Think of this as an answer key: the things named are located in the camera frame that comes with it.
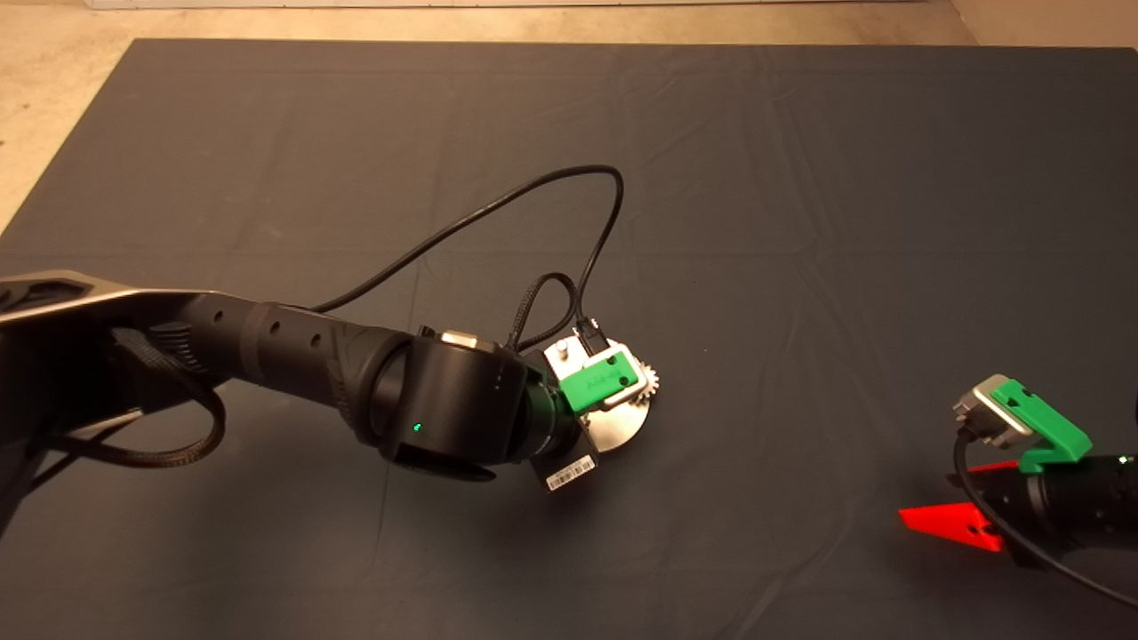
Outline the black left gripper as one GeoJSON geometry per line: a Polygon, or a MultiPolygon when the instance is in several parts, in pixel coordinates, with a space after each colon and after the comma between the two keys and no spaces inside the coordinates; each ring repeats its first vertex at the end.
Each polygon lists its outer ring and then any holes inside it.
{"type": "Polygon", "coordinates": [[[597,465],[600,452],[578,418],[556,422],[549,442],[530,458],[538,485],[549,493],[582,479],[597,465]]]}

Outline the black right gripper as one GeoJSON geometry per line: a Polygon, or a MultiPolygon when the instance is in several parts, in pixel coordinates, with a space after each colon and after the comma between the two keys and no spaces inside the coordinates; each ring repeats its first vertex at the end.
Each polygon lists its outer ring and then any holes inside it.
{"type": "MultiPolygon", "coordinates": [[[[1017,460],[967,467],[978,494],[1025,539],[1045,549],[1047,536],[1028,489],[1029,477],[1019,470],[1017,460]]],[[[932,504],[898,510],[902,525],[914,532],[965,544],[990,553],[1009,553],[1012,563],[1024,571],[1045,571],[1047,566],[1015,541],[972,502],[932,504]]]]}

